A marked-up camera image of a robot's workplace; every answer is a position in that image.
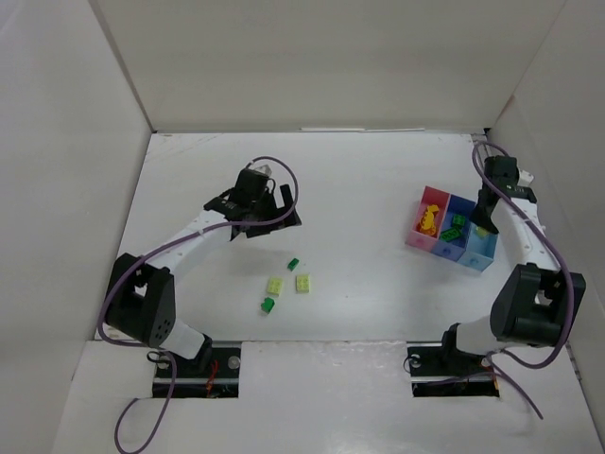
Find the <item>green square lego brick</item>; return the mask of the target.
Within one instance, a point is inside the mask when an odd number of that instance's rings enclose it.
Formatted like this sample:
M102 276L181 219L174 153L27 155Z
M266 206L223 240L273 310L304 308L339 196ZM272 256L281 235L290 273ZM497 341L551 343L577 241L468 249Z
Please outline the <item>green square lego brick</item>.
M467 218L463 215L455 214L451 218L451 226L457 229L463 229L466 224Z

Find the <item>small dark green lego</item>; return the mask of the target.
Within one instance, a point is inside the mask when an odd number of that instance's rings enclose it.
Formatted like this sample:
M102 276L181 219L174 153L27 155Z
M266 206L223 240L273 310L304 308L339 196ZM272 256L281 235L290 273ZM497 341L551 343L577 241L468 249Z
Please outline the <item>small dark green lego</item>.
M294 270L297 268L297 266L299 265L299 263L300 263L300 260L299 260L298 258L294 257L294 258L292 258L292 259L290 260L290 262L287 264L287 268L288 268L290 271L294 271Z

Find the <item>light green lego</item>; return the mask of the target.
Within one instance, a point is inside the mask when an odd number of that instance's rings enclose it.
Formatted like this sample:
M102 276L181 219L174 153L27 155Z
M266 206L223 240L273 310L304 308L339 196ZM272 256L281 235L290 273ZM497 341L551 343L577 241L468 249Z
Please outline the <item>light green lego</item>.
M489 232L486 229L479 227L479 226L476 227L475 231L476 231L476 234L480 237L485 237L489 234Z
M295 278L295 287L297 293L309 293L311 289L311 279L309 274L299 274Z
M284 279L281 277L272 276L268 279L266 292L269 295L280 296L284 285Z

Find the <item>green lego plate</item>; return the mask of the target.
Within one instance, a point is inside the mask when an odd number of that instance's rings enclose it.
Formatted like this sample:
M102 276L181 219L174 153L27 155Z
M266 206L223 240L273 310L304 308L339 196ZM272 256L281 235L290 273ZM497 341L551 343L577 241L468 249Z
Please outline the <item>green lego plate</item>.
M450 227L441 232L440 240L445 242L452 242L462 237L462 231L457 228Z

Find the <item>orange long lego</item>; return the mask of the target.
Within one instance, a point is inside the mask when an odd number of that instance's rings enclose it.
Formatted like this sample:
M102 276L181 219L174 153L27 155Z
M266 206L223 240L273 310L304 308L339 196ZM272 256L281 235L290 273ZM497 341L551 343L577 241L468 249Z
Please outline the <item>orange long lego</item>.
M429 228L432 225L436 225L436 215L439 213L440 208L437 204L427 205L423 215L419 221L419 227L421 228Z

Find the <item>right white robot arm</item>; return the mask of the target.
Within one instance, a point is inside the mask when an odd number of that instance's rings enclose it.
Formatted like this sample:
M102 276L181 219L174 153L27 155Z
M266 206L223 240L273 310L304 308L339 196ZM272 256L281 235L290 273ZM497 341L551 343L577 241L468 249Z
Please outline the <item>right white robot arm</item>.
M492 215L503 202L520 263L495 297L488 316L455 323L444 332L441 356L483 360L502 354L528 369L543 369L568 341L586 281L582 274L569 270L546 237L533 190L519 184L517 160L493 156L475 169L482 187L471 221L496 234Z

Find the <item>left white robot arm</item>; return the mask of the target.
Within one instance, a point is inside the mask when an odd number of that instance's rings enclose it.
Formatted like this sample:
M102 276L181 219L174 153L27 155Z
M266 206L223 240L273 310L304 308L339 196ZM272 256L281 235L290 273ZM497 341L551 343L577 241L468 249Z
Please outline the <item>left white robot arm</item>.
M166 244L144 255L123 253L115 260L100 326L118 330L134 345L205 368L212 341L178 318L179 280L240 235L253 238L301 225L298 192L296 182L276 185L262 168L242 169L233 187L204 204Z

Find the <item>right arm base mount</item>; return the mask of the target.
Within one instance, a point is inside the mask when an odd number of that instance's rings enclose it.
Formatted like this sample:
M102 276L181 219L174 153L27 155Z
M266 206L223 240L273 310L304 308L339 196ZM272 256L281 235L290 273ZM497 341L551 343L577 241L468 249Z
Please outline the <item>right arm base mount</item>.
M411 341L403 363L412 395L428 397L499 397L493 370L482 356L460 353L441 341Z

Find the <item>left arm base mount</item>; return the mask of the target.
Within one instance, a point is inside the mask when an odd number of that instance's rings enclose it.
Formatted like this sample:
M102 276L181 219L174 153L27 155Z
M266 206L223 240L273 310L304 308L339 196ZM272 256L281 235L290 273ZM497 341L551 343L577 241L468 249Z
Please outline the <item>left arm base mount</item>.
M209 359L195 362L173 355L177 364L173 398L223 399L239 395L241 342L215 341ZM165 354L147 353L154 365L151 392L154 398L167 397L172 370Z

